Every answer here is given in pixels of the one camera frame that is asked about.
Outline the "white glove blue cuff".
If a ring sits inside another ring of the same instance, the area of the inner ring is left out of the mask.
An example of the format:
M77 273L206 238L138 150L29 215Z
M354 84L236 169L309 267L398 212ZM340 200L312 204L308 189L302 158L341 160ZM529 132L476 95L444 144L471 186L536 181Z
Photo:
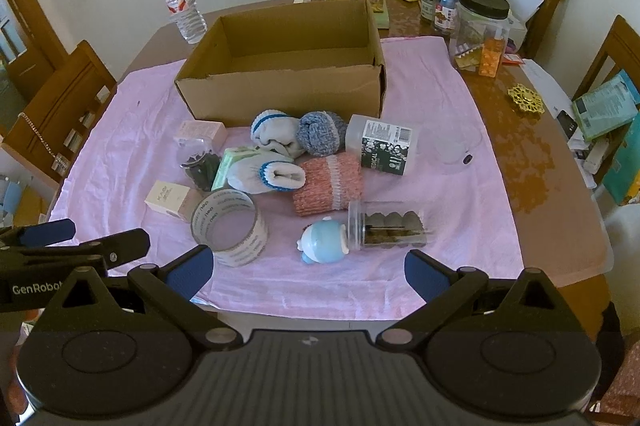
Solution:
M231 188L247 194L292 192L305 186L306 173L289 157L265 152L233 163L229 168L227 183Z

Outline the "small dark-lid jar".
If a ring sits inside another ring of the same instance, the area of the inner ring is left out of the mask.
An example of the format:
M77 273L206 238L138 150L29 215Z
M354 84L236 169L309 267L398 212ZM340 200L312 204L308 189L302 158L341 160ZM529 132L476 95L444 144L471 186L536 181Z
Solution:
M427 22L434 21L435 2L434 0L421 0L421 18Z

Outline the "blue white toy figure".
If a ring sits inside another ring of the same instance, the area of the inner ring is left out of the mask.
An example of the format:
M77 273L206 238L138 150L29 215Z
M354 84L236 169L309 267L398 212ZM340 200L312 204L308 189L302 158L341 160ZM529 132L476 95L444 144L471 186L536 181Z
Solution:
M349 254L346 226L331 217L317 220L305 228L297 250L307 265L337 263Z

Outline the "green C&S tissue pack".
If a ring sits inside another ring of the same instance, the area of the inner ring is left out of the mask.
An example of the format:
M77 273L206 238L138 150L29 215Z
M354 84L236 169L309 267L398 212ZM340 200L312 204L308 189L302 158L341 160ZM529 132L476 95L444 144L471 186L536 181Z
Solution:
M220 189L227 186L227 178L231 166L239 160L247 159L248 157L254 157L260 152L258 147L230 147L224 149L221 160L218 165L217 173L213 181L212 189Z

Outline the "pink small carton box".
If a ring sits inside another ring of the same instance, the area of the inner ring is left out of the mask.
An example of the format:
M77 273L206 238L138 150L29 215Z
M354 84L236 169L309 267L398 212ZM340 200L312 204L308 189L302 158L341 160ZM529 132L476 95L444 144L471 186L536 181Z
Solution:
M176 131L175 142L185 145L191 141L204 142L210 149L219 150L228 137L224 123L215 121L184 121Z

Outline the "clear jar black clips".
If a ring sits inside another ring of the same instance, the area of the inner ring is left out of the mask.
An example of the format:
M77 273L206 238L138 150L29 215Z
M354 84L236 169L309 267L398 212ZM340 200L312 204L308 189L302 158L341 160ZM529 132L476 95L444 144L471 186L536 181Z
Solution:
M179 142L177 160L183 173L203 192L209 192L220 165L220 157L206 139L195 138Z

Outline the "teal package on chair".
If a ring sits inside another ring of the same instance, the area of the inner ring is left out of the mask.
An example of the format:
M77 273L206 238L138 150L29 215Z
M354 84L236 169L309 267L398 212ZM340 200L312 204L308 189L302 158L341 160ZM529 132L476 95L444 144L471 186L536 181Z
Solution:
M572 102L574 119L585 141L593 141L630 123L638 114L639 92L626 71Z

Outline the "clear plastic square bowl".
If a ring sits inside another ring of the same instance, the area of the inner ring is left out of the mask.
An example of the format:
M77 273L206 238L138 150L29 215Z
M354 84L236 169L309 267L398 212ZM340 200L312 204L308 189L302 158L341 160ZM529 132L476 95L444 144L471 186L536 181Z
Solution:
M434 167L454 172L471 165L483 135L475 123L448 119L427 124L424 152Z

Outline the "wooden chair right near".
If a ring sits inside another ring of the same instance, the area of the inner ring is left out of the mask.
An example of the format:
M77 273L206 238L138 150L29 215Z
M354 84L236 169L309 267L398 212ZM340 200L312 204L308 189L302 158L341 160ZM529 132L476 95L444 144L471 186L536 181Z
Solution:
M639 91L639 34L624 17L617 16L572 102L612 79L620 70L627 72ZM606 177L614 177L623 192L639 188L639 106L630 123L586 142L597 157L592 176L598 186Z

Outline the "orange pill blister pack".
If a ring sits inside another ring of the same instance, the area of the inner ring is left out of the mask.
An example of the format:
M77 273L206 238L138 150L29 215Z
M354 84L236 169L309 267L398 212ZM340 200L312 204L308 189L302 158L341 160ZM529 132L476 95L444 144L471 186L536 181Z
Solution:
M508 37L503 30L496 31L491 36L486 36L482 49L480 49L480 63L477 72L485 78L494 78L500 67L504 49L506 49Z

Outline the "medical cotton swab box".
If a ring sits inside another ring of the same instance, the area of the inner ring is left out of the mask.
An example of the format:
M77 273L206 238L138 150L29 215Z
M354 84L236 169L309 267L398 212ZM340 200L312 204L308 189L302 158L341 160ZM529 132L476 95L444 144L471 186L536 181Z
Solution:
M412 168L418 141L416 127L354 114L347 125L345 150L355 154L362 167L404 176Z

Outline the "gold ornate coaster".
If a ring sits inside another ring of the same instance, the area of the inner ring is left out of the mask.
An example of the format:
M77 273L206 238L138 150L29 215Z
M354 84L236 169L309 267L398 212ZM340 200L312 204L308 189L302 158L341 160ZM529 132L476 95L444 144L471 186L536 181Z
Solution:
M544 101L536 90L523 84L515 84L506 91L506 94L522 112L542 114L546 111Z

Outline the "clear water bottle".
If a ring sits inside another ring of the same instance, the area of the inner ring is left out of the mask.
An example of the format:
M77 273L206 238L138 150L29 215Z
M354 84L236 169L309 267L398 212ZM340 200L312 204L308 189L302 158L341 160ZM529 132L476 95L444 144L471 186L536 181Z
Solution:
M164 0L170 19L190 45L201 42L208 27L195 0Z

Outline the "clear jar brown contents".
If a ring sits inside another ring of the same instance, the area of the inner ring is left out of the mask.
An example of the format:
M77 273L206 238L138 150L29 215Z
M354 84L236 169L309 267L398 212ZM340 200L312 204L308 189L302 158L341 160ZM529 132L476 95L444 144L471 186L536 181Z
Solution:
M424 205L417 201L351 201L347 210L351 250L420 247L432 234Z

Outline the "red label jar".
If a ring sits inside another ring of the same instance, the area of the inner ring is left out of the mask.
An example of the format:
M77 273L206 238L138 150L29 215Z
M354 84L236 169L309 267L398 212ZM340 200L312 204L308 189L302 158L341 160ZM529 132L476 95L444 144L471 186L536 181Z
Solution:
M457 17L457 0L436 0L434 8L434 28L442 34L454 30Z

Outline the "large jar black lid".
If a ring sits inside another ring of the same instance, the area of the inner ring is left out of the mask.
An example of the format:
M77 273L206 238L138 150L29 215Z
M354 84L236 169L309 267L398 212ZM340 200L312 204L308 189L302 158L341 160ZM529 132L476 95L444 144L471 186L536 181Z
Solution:
M486 36L503 30L509 39L509 12L507 0L458 1L456 25L449 41L449 56L458 70L478 74L480 49Z

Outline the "grey blue sock roll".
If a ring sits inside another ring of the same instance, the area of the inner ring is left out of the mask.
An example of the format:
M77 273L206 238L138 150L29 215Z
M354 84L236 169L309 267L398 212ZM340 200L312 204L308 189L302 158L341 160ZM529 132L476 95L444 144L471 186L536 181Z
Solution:
M331 111L312 111L300 120L296 139L313 157L329 157L345 146L347 123Z

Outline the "pink knitted sock roll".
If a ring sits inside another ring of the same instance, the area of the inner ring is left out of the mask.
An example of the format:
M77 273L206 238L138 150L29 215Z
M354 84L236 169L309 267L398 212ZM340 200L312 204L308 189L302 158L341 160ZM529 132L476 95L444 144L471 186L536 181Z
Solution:
M305 185L293 193L298 216L344 211L363 194L360 160L355 154L341 152L316 157L302 164Z

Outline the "white blue-striped sock roll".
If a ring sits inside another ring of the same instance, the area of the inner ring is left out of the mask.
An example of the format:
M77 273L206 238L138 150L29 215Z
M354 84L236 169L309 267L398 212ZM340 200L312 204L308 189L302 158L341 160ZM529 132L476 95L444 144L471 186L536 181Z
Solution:
M297 140L299 120L280 110L268 109L250 125L250 139L262 150L297 159L305 150Z

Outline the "pink table cloth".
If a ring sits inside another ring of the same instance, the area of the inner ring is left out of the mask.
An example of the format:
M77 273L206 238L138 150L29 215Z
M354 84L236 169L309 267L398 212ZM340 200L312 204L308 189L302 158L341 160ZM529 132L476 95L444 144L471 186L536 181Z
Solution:
M419 147L404 176L366 171L368 201L417 201L432 234L425 250L441 263L473 266L501 279L515 278L523 259L506 188L483 120L440 38L391 38L382 44L386 65L383 119L415 126ZM184 183L174 139L189 119L175 87L179 64L130 73L117 88L65 179L52 209L68 218L76 239L143 228L150 236L148 261L165 264L190 250L190 227L149 209L144 199L157 180ZM424 152L427 124L454 119L480 127L483 141L470 166L442 171ZM404 275L406 252L360 251L333 265L303 263L296 243L306 226L284 193L257 200L268 242L256 261L217 266L198 294L200 302L230 313L291 319L397 320L420 306Z

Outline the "open cardboard box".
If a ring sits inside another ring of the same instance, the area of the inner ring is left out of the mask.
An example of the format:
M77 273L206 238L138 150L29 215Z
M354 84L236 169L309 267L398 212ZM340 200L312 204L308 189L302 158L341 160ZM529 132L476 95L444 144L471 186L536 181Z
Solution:
M220 16L175 85L194 119L228 127L267 109L378 116L386 79L372 7L325 1Z

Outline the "clear packing tape roll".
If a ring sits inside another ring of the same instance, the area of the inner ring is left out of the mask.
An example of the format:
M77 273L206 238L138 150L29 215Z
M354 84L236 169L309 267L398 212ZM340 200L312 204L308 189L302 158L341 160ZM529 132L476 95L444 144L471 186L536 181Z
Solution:
M256 261L268 241L267 224L254 199L232 188L214 190L198 203L191 233L196 243L212 250L218 264L230 268Z

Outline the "white KASI glue box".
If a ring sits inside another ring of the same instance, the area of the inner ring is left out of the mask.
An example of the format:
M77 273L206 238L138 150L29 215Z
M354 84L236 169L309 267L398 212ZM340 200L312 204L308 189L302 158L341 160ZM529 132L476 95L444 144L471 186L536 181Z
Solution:
M153 212L190 221L202 200L201 192L194 188L157 180L144 203Z

